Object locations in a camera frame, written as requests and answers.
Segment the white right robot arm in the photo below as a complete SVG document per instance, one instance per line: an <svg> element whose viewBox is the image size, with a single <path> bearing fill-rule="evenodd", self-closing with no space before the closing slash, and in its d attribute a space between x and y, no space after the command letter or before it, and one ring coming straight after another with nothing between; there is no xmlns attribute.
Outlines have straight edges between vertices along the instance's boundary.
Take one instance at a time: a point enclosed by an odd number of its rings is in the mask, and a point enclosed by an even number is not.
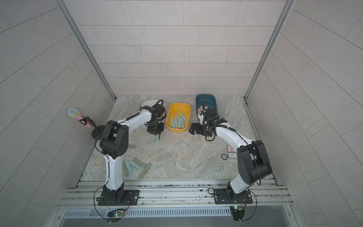
<svg viewBox="0 0 363 227"><path fill-rule="evenodd" d="M200 122L191 125L190 134L199 134L205 139L218 136L236 151L238 175L227 183L223 196L229 202L237 203L247 197L249 187L272 173L265 145L260 140L252 141L242 136L212 108L202 109L198 118Z"/></svg>

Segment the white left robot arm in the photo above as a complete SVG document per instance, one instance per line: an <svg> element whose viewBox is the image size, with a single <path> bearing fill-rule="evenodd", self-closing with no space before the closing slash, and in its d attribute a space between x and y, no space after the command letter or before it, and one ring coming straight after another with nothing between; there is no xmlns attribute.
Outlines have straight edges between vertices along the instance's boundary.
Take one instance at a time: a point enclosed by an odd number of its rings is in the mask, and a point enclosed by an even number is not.
<svg viewBox="0 0 363 227"><path fill-rule="evenodd" d="M146 125L147 132L160 138L164 131L163 120L166 110L162 99L152 102L152 106L140 107L135 114L118 121L110 120L105 130L99 134L99 146L106 161L106 183L97 198L100 206L121 205L127 199L124 196L122 174L123 155L129 148L129 133L139 126Z"/></svg>

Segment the dark teal storage box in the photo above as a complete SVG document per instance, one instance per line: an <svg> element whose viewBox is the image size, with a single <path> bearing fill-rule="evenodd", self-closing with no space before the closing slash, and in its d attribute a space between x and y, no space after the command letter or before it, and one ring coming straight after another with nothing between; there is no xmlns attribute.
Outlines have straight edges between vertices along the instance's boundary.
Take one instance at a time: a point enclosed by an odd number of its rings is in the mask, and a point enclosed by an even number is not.
<svg viewBox="0 0 363 227"><path fill-rule="evenodd" d="M212 108L216 113L218 113L218 108L216 104L216 98L211 94L199 94L196 96L196 113L197 115L200 114L202 111L202 101L204 107Z"/></svg>

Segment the white storage box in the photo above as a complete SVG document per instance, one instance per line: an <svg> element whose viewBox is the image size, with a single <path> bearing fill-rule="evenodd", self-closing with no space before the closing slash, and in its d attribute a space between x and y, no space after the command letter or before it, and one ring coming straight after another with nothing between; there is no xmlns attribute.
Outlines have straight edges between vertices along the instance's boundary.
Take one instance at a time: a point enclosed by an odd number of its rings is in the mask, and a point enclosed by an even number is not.
<svg viewBox="0 0 363 227"><path fill-rule="evenodd" d="M154 111L154 105L158 102L158 100L150 100L150 101L146 101L142 104L141 108L142 109L146 109L150 112Z"/></svg>

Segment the yellow storage box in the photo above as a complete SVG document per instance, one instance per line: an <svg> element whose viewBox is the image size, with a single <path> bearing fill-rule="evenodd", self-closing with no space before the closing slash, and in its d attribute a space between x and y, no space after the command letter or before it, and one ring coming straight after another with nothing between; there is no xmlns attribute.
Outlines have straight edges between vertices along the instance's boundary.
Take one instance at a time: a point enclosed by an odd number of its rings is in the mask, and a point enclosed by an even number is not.
<svg viewBox="0 0 363 227"><path fill-rule="evenodd" d="M185 128L184 129L179 129L179 128L171 128L171 122L170 119L174 119L175 116L180 117L179 113L182 113L186 119L188 120L188 122L184 122ZM189 104L186 103L172 103L171 106L169 107L169 111L167 114L167 119L166 119L166 126L167 128L172 131L172 132L186 132L188 127L189 127L189 123L190 123L190 113L191 113L191 107Z"/></svg>

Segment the small printed card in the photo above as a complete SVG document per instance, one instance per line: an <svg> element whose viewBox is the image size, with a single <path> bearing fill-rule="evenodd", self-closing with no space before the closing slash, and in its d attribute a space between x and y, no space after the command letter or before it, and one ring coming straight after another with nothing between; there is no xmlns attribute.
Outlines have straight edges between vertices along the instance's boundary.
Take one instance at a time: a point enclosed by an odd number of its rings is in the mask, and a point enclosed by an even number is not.
<svg viewBox="0 0 363 227"><path fill-rule="evenodd" d="M237 159L236 150L230 145L227 145L226 148L227 148L228 158L229 159Z"/></svg>

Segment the black microphone stand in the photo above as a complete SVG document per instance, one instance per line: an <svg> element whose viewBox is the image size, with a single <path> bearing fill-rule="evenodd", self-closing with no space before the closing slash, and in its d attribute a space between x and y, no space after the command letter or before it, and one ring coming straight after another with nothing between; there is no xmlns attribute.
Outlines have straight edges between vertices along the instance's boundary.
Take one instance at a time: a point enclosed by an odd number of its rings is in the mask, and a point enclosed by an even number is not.
<svg viewBox="0 0 363 227"><path fill-rule="evenodd" d="M87 117L82 116L82 118L79 119L79 122L87 127L91 127L91 126L94 127L94 129L92 131L92 137L95 140L101 139L101 135L105 130L105 125L97 126L96 123L92 119L90 119L88 116Z"/></svg>

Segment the pink toy microphone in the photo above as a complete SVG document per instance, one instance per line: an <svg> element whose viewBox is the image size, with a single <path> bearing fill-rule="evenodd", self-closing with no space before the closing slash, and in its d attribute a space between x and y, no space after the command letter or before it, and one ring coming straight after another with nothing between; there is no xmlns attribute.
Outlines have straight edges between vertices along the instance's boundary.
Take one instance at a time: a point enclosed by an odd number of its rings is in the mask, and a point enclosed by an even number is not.
<svg viewBox="0 0 363 227"><path fill-rule="evenodd" d="M75 118L76 120L78 120L82 125L85 125L88 128L91 128L92 125L90 124L90 122L86 119L86 117L84 117L80 111L76 108L70 108L67 111L67 114L72 117Z"/></svg>

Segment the left circuit board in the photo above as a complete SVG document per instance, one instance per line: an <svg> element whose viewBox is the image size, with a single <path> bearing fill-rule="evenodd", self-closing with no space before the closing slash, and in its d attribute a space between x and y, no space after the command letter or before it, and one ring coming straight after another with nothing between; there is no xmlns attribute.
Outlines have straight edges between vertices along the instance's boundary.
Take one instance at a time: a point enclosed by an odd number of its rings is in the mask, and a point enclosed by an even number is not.
<svg viewBox="0 0 363 227"><path fill-rule="evenodd" d="M109 218L122 218L125 215L125 213L126 213L125 209L117 209L110 211L107 216Z"/></svg>

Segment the circuit board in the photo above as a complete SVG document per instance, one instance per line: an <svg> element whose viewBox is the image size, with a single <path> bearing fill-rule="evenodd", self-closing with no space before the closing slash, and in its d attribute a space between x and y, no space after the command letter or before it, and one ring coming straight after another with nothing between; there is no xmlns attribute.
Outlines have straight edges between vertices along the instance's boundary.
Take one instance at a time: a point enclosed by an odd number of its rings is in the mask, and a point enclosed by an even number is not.
<svg viewBox="0 0 363 227"><path fill-rule="evenodd" d="M245 205L230 206L230 212L234 221L242 222L245 217Z"/></svg>
<svg viewBox="0 0 363 227"><path fill-rule="evenodd" d="M125 213L126 213L125 209L117 209L110 211L107 216L109 218L122 218L125 215Z"/></svg>

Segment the right circuit board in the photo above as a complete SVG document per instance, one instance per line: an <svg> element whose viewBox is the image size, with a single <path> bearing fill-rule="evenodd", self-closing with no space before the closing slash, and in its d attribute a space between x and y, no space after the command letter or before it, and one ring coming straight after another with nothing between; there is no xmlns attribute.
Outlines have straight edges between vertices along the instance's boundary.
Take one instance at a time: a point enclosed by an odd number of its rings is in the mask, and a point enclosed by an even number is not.
<svg viewBox="0 0 363 227"><path fill-rule="evenodd" d="M245 205L230 206L230 212L234 221L242 222L245 217Z"/></svg>

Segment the aluminium rail frame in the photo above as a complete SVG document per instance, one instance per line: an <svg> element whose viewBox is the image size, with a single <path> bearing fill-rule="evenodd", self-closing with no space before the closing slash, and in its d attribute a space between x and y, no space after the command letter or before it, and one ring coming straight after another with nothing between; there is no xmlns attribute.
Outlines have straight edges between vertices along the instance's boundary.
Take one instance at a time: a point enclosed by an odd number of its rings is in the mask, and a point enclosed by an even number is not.
<svg viewBox="0 0 363 227"><path fill-rule="evenodd" d="M212 189L226 187L227 180L160 180L125 181L126 190L138 190L138 208L213 206ZM101 181L81 181L74 189L66 189L57 202L59 209L94 208L101 195ZM260 206L292 205L293 200L286 186L278 186L272 177L261 181L261 185L250 187L251 196Z"/></svg>

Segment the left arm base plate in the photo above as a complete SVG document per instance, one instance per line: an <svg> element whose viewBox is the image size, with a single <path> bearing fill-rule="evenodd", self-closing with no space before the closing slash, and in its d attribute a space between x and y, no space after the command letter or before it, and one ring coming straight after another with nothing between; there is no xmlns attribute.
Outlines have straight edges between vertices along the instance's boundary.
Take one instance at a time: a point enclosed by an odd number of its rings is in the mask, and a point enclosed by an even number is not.
<svg viewBox="0 0 363 227"><path fill-rule="evenodd" d="M99 206L126 206L137 205L139 190L103 190L101 196L96 199Z"/></svg>

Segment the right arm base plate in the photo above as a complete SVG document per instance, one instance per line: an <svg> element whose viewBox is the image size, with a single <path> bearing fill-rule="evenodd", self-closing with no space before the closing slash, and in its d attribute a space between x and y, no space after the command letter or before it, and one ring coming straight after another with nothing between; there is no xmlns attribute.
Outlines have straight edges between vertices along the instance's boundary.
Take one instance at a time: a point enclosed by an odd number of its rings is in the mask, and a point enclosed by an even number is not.
<svg viewBox="0 0 363 227"><path fill-rule="evenodd" d="M215 204L252 204L250 191L235 194L228 189L209 188L208 193L214 197Z"/></svg>

